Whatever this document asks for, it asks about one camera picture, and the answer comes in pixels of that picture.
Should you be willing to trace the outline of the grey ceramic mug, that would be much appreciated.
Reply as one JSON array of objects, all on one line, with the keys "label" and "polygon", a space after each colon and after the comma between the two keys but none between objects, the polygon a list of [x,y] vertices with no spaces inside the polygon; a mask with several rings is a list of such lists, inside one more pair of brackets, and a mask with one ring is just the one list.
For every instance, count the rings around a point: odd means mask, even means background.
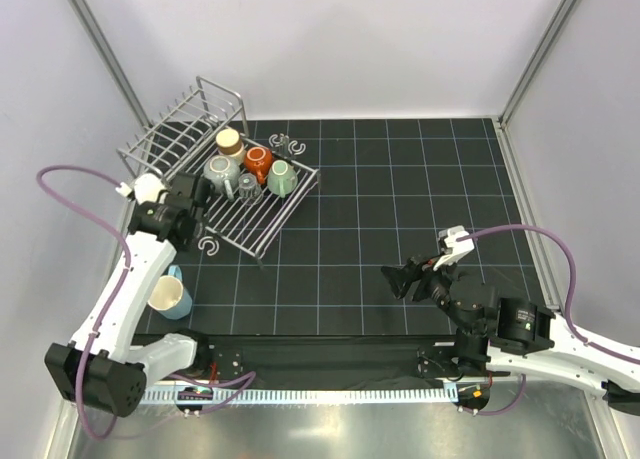
[{"label": "grey ceramic mug", "polygon": [[202,175],[211,182],[214,190],[229,201],[235,198],[240,168],[235,160],[225,155],[214,155],[204,165]]}]

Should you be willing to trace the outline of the small clear glass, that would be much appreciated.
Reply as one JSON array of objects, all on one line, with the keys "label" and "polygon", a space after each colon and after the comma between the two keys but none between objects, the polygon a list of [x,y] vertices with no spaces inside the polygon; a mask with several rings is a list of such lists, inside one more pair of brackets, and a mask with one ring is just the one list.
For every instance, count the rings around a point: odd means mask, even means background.
[{"label": "small clear glass", "polygon": [[238,194],[245,205],[259,203],[263,197],[257,178],[251,173],[243,173],[238,178]]}]

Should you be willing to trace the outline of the cream cup with cork band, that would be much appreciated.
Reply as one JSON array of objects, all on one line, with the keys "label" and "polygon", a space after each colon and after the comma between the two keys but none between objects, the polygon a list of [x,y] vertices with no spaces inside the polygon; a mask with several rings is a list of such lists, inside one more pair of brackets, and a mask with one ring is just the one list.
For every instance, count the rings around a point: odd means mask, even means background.
[{"label": "cream cup with cork band", "polygon": [[244,142],[240,133],[233,128],[225,128],[215,137],[218,151],[222,155],[240,157],[245,153]]}]

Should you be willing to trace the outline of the orange glazed ceramic mug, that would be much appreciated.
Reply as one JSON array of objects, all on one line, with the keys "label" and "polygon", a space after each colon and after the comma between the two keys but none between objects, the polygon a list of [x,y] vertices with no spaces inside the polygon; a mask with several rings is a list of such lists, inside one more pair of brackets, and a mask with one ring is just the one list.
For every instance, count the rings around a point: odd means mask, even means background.
[{"label": "orange glazed ceramic mug", "polygon": [[266,183],[272,163],[271,150],[263,146],[251,147],[244,157],[246,170],[256,177],[260,185]]}]

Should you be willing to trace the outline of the mint green mug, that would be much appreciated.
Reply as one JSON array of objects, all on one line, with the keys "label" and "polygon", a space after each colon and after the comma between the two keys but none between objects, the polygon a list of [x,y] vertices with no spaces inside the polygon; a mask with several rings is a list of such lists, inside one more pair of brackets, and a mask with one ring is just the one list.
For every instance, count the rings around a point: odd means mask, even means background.
[{"label": "mint green mug", "polygon": [[297,184],[298,178],[291,164],[281,159],[272,163],[267,177],[267,187],[271,193],[285,198],[295,190]]}]

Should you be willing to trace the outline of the light blue cup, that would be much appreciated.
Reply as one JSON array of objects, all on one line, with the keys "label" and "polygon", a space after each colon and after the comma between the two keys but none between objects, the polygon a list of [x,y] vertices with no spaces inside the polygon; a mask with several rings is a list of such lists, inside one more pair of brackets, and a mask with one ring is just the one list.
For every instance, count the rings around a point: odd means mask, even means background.
[{"label": "light blue cup", "polygon": [[180,320],[190,314],[193,299],[184,284],[180,266],[171,265],[157,280],[147,305],[169,320]]}]

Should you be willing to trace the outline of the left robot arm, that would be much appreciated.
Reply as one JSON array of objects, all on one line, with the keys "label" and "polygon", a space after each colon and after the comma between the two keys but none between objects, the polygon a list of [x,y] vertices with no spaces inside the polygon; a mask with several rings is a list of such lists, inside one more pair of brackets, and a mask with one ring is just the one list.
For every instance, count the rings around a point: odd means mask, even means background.
[{"label": "left robot arm", "polygon": [[212,184],[200,174],[179,173],[165,183],[153,173],[117,192],[135,203],[128,230],[110,228],[122,256],[98,301],[65,344],[53,343],[44,362],[61,396],[78,407],[129,416],[147,386],[183,373],[208,374],[212,353],[206,335],[189,329],[132,349],[138,321],[162,273],[202,228]]}]

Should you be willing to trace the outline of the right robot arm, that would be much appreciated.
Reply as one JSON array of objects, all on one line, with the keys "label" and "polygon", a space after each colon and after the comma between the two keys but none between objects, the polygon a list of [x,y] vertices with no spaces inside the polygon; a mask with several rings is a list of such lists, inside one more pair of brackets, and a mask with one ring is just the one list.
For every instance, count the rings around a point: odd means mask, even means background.
[{"label": "right robot arm", "polygon": [[529,300],[502,296],[479,277],[412,257],[381,273],[397,299],[433,302],[455,326],[449,352],[422,356],[451,380],[497,373],[543,377],[589,391],[629,415],[639,413],[639,367],[585,344],[567,320]]}]

